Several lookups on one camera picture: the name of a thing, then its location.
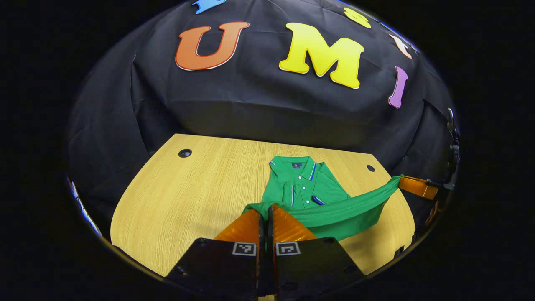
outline yellow letter m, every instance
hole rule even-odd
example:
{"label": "yellow letter m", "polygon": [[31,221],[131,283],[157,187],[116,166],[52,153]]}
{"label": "yellow letter m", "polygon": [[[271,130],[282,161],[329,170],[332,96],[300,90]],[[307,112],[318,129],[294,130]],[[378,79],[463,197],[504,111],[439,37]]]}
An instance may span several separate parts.
{"label": "yellow letter m", "polygon": [[279,63],[279,68],[296,73],[307,73],[310,69],[304,60],[308,54],[318,76],[323,76],[338,61],[336,70],[331,72],[331,79],[341,85],[358,89],[358,61],[364,47],[359,43],[343,37],[332,46],[328,46],[321,33],[310,25],[288,23],[286,27],[293,32],[292,45],[288,58]]}

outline green fabric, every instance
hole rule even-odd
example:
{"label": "green fabric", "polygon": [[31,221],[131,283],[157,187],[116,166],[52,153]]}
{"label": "green fabric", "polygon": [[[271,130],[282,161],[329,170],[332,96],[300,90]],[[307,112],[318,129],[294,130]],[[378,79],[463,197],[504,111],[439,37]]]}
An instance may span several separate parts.
{"label": "green fabric", "polygon": [[316,163],[311,157],[275,156],[270,166],[270,179],[262,202],[248,204],[243,212],[252,208],[267,220],[269,208],[277,204],[318,238],[332,236],[337,240],[359,234],[376,224],[403,177],[393,176],[382,187],[351,197],[325,162]]}

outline orange letter u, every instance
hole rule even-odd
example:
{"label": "orange letter u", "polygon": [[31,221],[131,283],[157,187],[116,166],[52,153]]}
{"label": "orange letter u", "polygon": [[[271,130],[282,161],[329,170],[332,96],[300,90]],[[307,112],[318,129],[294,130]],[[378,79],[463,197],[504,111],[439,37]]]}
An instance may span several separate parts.
{"label": "orange letter u", "polygon": [[192,28],[181,33],[175,62],[184,70],[212,69],[225,64],[236,51],[241,30],[249,27],[247,22],[229,22],[219,26],[223,30],[223,37],[219,49],[212,55],[198,55],[197,47],[202,35],[210,30],[210,26]]}

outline black fabric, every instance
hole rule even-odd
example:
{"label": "black fabric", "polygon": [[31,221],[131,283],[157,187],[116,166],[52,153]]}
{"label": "black fabric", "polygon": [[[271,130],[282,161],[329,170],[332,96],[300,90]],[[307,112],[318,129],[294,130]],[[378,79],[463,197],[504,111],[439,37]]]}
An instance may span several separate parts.
{"label": "black fabric", "polygon": [[[392,175],[445,178],[445,116],[447,108],[455,112],[445,84],[423,54],[409,49],[406,58],[389,29],[372,18],[365,28],[344,7],[336,0],[236,0],[195,14],[197,6],[183,2],[116,44],[88,75],[67,133],[69,177],[103,235],[130,181],[174,133],[371,153]],[[219,25],[232,21],[250,26],[228,62],[177,67],[180,33],[210,26],[198,46],[209,55],[219,46]],[[329,46],[341,37],[360,43],[360,88],[316,76],[308,55],[307,74],[282,71],[288,22],[316,27]],[[409,78],[399,109],[388,104],[395,66]],[[429,202],[408,202],[415,220],[425,221]]]}

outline shirt collar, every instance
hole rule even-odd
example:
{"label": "shirt collar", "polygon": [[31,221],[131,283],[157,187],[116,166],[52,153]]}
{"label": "shirt collar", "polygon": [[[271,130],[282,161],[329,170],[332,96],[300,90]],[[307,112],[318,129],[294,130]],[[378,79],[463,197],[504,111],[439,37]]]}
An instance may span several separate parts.
{"label": "shirt collar", "polygon": [[277,173],[277,171],[286,169],[284,163],[293,163],[293,162],[305,162],[303,168],[301,169],[300,176],[307,180],[313,180],[316,177],[316,166],[317,163],[311,157],[280,157],[275,156],[270,161],[271,169]]}

